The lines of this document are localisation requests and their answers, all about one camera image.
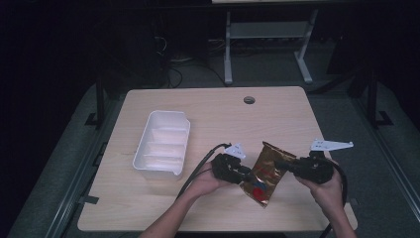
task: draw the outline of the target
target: plastic container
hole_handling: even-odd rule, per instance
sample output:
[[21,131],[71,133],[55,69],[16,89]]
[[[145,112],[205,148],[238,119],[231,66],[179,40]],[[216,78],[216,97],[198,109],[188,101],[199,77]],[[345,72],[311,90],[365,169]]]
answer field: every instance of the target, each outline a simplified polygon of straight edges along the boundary
[[134,168],[146,179],[181,179],[189,129],[183,112],[152,112],[133,160]]

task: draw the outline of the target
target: wooden tabletop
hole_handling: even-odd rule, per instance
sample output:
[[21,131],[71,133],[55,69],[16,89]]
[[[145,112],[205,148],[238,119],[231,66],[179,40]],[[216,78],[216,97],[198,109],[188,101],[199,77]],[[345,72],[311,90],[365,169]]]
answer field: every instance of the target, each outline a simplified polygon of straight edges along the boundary
[[[256,102],[246,104],[247,96]],[[191,123],[181,180],[147,180],[133,167],[148,117],[155,110],[183,111]],[[145,230],[170,207],[204,156],[221,143],[241,143],[247,155],[242,164],[251,168],[263,141],[307,157],[314,139],[323,136],[300,87],[130,91],[89,192],[99,200],[85,203],[78,227],[84,231]],[[346,212],[356,228],[349,205]],[[180,230],[310,231],[323,230],[327,224],[309,189],[287,173],[267,208],[232,184],[198,199]]]

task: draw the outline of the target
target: gold foil bag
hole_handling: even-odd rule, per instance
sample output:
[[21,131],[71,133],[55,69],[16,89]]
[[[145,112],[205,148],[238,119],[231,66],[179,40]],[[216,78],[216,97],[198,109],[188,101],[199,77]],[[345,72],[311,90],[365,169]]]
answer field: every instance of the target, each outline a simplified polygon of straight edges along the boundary
[[296,156],[282,151],[281,149],[262,142],[263,148],[252,169],[255,179],[241,183],[242,190],[262,207],[268,205],[269,199],[275,190],[278,182],[284,176],[286,171],[277,170],[274,161],[292,161]]

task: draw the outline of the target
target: white desk frame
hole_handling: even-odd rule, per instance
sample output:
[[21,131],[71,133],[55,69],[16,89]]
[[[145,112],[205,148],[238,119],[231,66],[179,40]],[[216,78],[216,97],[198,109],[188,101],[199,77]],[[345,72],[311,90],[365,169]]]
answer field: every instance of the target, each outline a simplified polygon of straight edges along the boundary
[[253,23],[232,23],[231,13],[227,13],[226,20],[226,52],[225,52],[225,83],[232,84],[231,67],[231,39],[251,39],[251,38],[302,38],[303,44],[299,51],[294,53],[296,62],[299,65],[303,80],[310,84],[312,77],[303,59],[315,20],[318,15],[318,9],[313,10],[309,21],[303,22],[253,22]]

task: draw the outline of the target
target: hand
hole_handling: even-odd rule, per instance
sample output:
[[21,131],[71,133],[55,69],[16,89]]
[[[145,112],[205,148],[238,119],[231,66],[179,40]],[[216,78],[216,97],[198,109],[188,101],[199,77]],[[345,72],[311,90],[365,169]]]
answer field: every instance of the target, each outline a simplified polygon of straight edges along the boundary
[[192,192],[197,196],[202,196],[215,191],[219,187],[230,184],[227,181],[215,178],[211,169],[211,163],[204,164],[198,172],[198,176],[192,181],[186,191]]
[[339,210],[343,210],[342,182],[340,174],[334,169],[331,180],[318,184],[310,180],[296,177],[302,184],[309,187],[315,201],[321,206],[322,211],[328,218]]

